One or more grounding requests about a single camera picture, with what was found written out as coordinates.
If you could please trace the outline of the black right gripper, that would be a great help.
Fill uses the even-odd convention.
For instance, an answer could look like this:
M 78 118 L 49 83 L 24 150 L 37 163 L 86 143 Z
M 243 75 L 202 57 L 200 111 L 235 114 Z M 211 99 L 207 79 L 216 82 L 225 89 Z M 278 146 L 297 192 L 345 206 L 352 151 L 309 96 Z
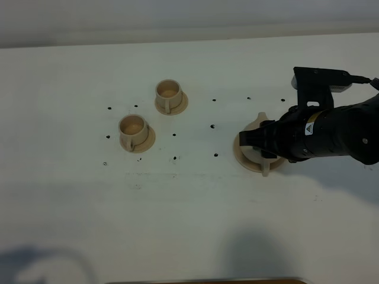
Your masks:
M 300 109 L 292 106 L 278 121 L 264 120 L 254 130 L 239 133 L 240 146 L 257 148 L 277 148 L 277 154 L 261 150 L 264 159 L 277 159 L 278 156 L 291 162 L 326 155 L 326 138 L 318 120 L 325 111 L 316 106 Z

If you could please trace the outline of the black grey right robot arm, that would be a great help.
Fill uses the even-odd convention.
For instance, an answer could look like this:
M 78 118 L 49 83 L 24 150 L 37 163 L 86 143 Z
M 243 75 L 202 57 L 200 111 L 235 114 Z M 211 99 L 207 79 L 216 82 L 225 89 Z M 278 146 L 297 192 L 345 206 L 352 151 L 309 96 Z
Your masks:
M 359 104 L 321 109 L 296 106 L 278 121 L 239 133 L 240 146 L 252 146 L 291 162 L 315 157 L 351 156 L 378 163 L 378 96 Z

